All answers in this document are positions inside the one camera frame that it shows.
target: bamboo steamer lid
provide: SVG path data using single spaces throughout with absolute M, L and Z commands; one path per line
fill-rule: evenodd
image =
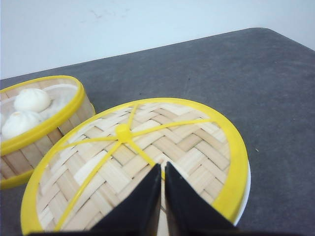
M 1 141 L 1 189 L 26 183 L 47 151 L 74 127 L 94 116 L 95 110 L 83 85 L 72 76 L 41 77 L 0 90 L 1 113 L 5 114 L 14 112 L 14 99 L 24 89 L 58 91 L 63 86 L 74 92 L 61 110 L 27 132 Z
M 152 98 L 106 110 L 54 145 L 27 185 L 22 231 L 88 230 L 123 201 L 155 163 L 161 164 L 165 178 L 167 161 L 206 202 L 235 221 L 248 175 L 239 132 L 203 104 Z M 159 228 L 166 229 L 163 184 Z

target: yellow center hub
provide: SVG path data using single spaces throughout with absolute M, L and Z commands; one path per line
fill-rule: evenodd
M 116 127 L 115 132 L 121 143 L 126 143 L 132 139 L 132 133 L 127 124 L 119 124 Z

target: white wall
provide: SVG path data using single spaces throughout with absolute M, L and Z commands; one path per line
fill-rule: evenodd
M 315 0 L 1 0 L 1 78 L 250 27 L 315 50 Z

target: black object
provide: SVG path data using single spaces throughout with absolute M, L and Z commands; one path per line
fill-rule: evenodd
M 156 164 L 133 192 L 90 231 L 30 236 L 154 236 L 161 206 L 161 167 Z
M 238 230 L 206 203 L 170 162 L 165 168 L 165 200 L 170 236 L 297 236 Z
M 161 169 L 156 164 L 134 191 L 90 231 L 30 236 L 155 236 L 161 205 Z M 165 199 L 170 236 L 297 236 L 242 232 L 206 203 L 168 162 Z

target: woven bamboo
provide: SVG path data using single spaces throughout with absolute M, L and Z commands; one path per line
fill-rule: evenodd
M 1 102 L 17 96 L 21 90 L 26 88 L 44 89 L 52 85 L 60 84 L 71 84 L 76 87 L 82 86 L 75 78 L 69 76 L 44 77 L 28 81 L 26 84 L 21 83 L 20 86 L 13 86 L 12 89 L 3 89 L 0 94 Z M 64 134 L 95 114 L 94 108 L 92 107 L 84 90 L 80 90 L 78 88 L 77 94 L 80 92 L 84 93 L 81 94 L 83 98 L 80 101 L 73 99 L 70 101 L 72 104 L 77 103 L 76 106 L 78 106 L 78 109 L 76 109 L 74 113 L 66 115 L 63 110 L 61 110 L 40 124 L 42 126 L 49 127 L 47 132 L 41 137 L 33 138 L 32 135 L 36 133 L 36 131 L 31 129 L 20 136 L 1 143 L 1 188 L 13 187 L 14 185 L 25 182 L 42 157 Z M 58 123 L 56 118 L 60 118 L 62 116 L 64 116 L 63 120 Z M 6 150 L 7 147 L 14 146 L 21 140 L 23 140 L 26 145 L 22 144 L 22 147 L 13 147 L 11 148 L 11 151 Z
M 121 124 L 130 125 L 132 139 L 122 140 Z M 167 161 L 211 204 L 229 171 L 229 143 L 211 117 L 174 103 L 128 106 L 85 124 L 58 147 L 41 175 L 36 211 L 42 229 L 90 229 L 130 194 L 154 163 L 164 168 Z M 165 219 L 163 186 L 164 181 Z

